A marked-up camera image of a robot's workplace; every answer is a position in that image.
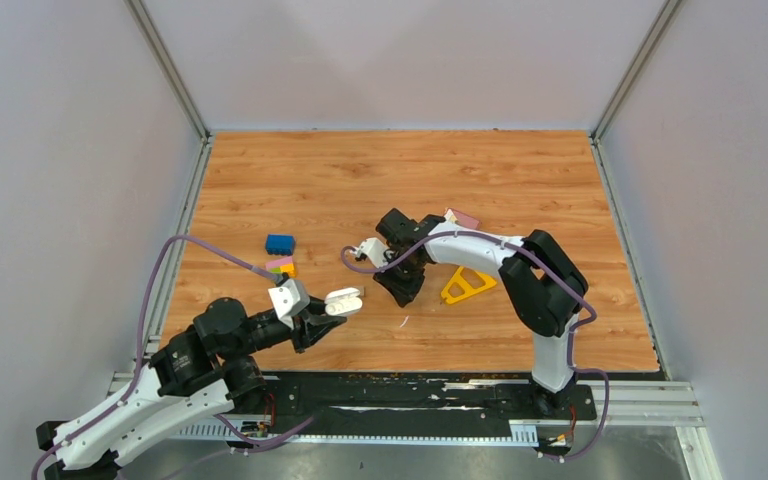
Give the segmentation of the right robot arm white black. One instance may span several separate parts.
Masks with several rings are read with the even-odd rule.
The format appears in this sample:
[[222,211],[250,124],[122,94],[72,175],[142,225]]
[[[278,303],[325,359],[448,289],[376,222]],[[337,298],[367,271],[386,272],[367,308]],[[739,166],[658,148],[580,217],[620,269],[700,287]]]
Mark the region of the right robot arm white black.
[[398,209],[391,209],[376,231],[377,237],[364,240],[354,256],[372,263],[374,280],[401,307],[418,295],[429,264],[456,265],[500,282],[517,318],[533,335],[533,408],[552,418],[569,407],[577,377],[571,332],[587,307],[589,285],[548,232],[495,235],[438,215],[415,221]]

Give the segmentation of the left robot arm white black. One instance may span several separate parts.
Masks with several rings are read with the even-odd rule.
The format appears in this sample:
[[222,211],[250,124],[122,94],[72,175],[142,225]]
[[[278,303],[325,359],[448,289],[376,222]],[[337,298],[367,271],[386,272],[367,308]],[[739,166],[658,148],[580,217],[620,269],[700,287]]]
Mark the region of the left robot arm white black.
[[237,408],[258,411],[266,382],[253,357],[283,342],[298,353],[359,312],[353,289],[311,298],[294,314],[284,308],[248,314],[217,299],[143,365],[132,381],[86,414],[37,428],[54,460],[47,479],[114,479],[146,450],[202,419]]

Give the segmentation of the white earbud charging case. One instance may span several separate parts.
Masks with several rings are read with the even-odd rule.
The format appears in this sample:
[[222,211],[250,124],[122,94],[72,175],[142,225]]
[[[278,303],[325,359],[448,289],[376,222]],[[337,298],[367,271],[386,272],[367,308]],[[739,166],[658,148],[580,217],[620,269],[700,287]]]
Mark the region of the white earbud charging case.
[[354,287],[335,290],[326,295],[324,304],[327,315],[349,317],[362,309],[363,292]]

